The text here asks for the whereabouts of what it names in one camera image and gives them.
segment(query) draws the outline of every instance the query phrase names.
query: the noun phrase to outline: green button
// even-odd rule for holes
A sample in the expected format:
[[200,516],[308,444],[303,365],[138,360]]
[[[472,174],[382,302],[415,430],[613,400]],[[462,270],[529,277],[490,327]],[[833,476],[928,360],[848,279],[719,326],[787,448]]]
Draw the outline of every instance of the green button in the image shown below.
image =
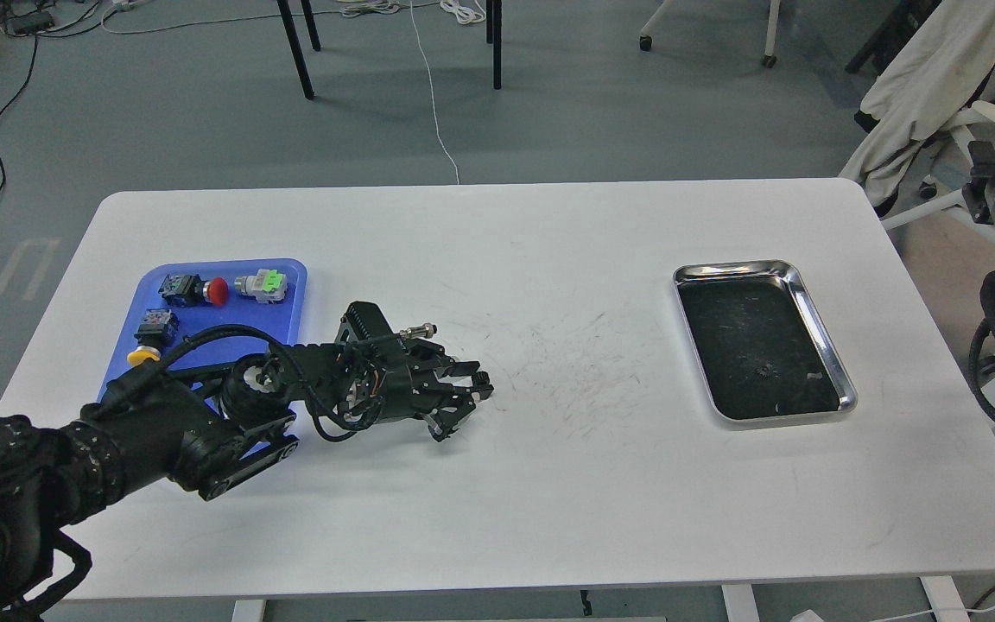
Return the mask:
[[283,275],[279,270],[272,270],[263,277],[263,291],[276,291],[283,284]]

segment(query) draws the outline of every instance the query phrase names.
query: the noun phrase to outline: metal tray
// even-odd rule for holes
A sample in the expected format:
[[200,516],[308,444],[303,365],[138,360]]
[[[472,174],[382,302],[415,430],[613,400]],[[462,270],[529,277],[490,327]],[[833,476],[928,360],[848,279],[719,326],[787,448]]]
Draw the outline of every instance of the metal tray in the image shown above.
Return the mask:
[[686,265],[675,287],[716,412],[731,422],[816,418],[853,409],[858,394],[785,261]]

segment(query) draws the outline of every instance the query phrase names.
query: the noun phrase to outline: white table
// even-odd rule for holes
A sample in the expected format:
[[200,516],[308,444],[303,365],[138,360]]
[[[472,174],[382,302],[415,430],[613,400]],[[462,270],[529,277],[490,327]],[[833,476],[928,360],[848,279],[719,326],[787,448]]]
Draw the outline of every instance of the white table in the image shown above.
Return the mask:
[[[396,422],[331,445],[301,417],[294,456],[216,501],[136,492],[68,529],[95,560],[72,598],[995,571],[994,437],[849,181],[114,194],[0,415],[70,422],[149,269],[266,257],[308,267],[303,341],[374,301],[395,329],[437,324],[493,398],[442,444]],[[848,416],[712,412],[671,276],[752,259],[801,271],[859,393]]]

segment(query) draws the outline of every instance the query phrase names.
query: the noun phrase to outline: blue tray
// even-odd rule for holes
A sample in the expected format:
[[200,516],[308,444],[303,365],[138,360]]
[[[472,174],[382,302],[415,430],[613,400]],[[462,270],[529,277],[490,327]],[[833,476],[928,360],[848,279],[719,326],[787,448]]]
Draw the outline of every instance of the blue tray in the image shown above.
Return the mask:
[[[260,304],[254,298],[244,298],[232,287],[237,276],[254,275],[257,270],[276,269],[287,275],[287,298],[276,304]],[[168,304],[159,295],[159,286],[164,276],[171,273],[197,273],[202,279],[210,280],[221,276],[229,283],[229,301],[222,307],[206,304],[202,307],[174,307],[173,311],[179,319],[179,332],[176,341],[183,336],[189,336],[198,331],[216,327],[218,324],[248,324],[267,334],[274,336],[283,343],[294,343],[297,340],[297,329],[301,322],[301,304],[305,301],[305,284],[308,274],[305,265],[296,259],[249,259],[241,261],[209,261],[209,263],[169,263],[154,268],[143,276],[137,284],[133,295],[130,311],[125,315],[122,332],[117,336],[117,344],[110,358],[110,366],[106,367],[106,378],[103,378],[102,389],[98,391],[101,398],[106,393],[106,383],[119,377],[130,369],[126,355],[137,347],[133,334],[141,324],[145,311],[149,308],[168,308]],[[173,370],[236,361],[245,354],[264,352],[266,344],[249,336],[234,336],[206,343],[171,365]]]

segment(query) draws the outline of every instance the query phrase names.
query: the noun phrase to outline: white cloth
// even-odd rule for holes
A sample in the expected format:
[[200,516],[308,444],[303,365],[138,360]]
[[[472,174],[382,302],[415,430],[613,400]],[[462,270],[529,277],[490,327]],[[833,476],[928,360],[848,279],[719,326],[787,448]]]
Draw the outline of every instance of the white cloth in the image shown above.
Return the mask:
[[860,109],[880,119],[840,177],[876,206],[897,191],[925,139],[973,95],[995,64],[995,0],[943,0],[878,76]]

